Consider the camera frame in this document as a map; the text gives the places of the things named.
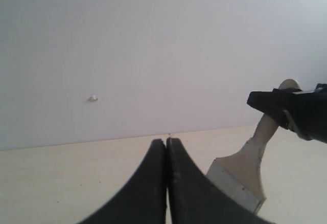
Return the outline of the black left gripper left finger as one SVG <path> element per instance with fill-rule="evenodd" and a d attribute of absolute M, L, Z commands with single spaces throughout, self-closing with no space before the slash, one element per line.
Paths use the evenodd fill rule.
<path fill-rule="evenodd" d="M 155 139 L 128 182 L 82 223 L 165 223 L 166 147 Z"/>

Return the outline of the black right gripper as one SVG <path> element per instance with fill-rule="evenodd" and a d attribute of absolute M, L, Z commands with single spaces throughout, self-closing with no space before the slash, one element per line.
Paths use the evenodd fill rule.
<path fill-rule="evenodd" d="M 252 91 L 247 104 L 303 140 L 326 143 L 325 83 L 317 84 L 311 91 L 299 88 Z"/>

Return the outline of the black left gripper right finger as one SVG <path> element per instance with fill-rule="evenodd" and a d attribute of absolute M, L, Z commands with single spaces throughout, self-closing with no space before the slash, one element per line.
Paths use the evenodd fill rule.
<path fill-rule="evenodd" d="M 216 188 L 180 139 L 166 140 L 166 158 L 172 223 L 268 223 Z"/>

